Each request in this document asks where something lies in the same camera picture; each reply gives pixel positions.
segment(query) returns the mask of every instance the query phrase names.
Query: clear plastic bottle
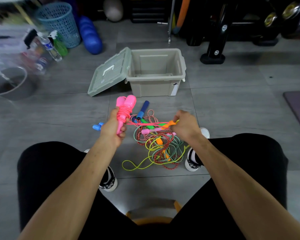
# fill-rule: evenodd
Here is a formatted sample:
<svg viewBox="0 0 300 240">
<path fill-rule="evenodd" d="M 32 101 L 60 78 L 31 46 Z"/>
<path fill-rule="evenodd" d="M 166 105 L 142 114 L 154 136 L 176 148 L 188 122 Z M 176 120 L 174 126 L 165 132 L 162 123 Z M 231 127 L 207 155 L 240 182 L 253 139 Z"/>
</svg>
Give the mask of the clear plastic bottle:
<svg viewBox="0 0 300 240">
<path fill-rule="evenodd" d="M 41 32 L 37 32 L 37 35 L 39 36 L 41 44 L 44 45 L 44 47 L 50 53 L 50 55 L 52 56 L 52 58 L 55 61 L 62 60 L 62 56 L 59 54 L 59 52 L 56 50 L 56 48 L 50 42 L 49 38 L 47 36 L 44 36 L 43 33 L 41 33 Z"/>
</svg>

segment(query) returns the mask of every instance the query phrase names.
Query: rubber foot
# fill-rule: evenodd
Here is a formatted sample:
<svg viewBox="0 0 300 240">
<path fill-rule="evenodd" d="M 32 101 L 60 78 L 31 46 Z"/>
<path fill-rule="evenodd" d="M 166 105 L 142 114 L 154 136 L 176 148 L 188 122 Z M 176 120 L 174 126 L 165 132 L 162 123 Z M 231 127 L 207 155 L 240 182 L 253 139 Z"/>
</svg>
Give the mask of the rubber foot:
<svg viewBox="0 0 300 240">
<path fill-rule="evenodd" d="M 257 46 L 275 46 L 278 43 L 278 39 L 275 38 L 274 40 L 253 40 L 252 43 L 257 45 Z"/>
<path fill-rule="evenodd" d="M 210 58 L 207 53 L 200 57 L 200 61 L 206 65 L 223 64 L 225 59 L 226 57 L 224 55 L 221 55 L 220 58 Z"/>
</svg>

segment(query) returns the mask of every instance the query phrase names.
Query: perforated laundry basket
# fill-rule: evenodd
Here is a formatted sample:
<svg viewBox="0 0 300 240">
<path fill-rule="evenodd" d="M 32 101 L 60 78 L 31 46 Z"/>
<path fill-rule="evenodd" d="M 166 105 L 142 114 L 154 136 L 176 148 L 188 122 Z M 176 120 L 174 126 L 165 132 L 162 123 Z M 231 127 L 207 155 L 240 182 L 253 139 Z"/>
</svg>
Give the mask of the perforated laundry basket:
<svg viewBox="0 0 300 240">
<path fill-rule="evenodd" d="M 69 3 L 53 2 L 43 5 L 37 10 L 36 18 L 47 30 L 59 31 L 67 48 L 80 44 L 81 38 Z"/>
</svg>

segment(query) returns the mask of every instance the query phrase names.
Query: person's right arm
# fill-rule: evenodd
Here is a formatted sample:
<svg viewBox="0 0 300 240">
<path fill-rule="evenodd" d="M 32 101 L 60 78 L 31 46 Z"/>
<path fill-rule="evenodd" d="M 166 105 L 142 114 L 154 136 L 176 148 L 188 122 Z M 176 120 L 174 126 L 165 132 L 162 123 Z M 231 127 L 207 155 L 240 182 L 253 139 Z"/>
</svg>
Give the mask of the person's right arm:
<svg viewBox="0 0 300 240">
<path fill-rule="evenodd" d="M 171 126 L 207 168 L 230 214 L 247 239 L 300 239 L 300 223 L 256 180 L 216 149 L 196 118 L 179 110 Z"/>
</svg>

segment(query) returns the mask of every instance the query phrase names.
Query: black pants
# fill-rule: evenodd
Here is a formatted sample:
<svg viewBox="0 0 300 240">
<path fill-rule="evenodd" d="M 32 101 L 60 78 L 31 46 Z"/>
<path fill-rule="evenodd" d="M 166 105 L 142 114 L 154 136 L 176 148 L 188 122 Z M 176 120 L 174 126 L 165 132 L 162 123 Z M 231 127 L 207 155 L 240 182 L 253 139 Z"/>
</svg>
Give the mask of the black pants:
<svg viewBox="0 0 300 240">
<path fill-rule="evenodd" d="M 288 159 L 278 142 L 257 134 L 239 134 L 210 142 L 287 207 Z M 85 155 L 62 142 L 35 144 L 22 153 L 17 165 L 21 230 Z M 116 226 L 125 229 L 122 234 L 138 228 L 98 190 L 80 239 L 91 239 L 98 230 L 115 230 Z M 168 227 L 202 231 L 208 239 L 244 238 L 212 179 L 185 204 Z"/>
</svg>

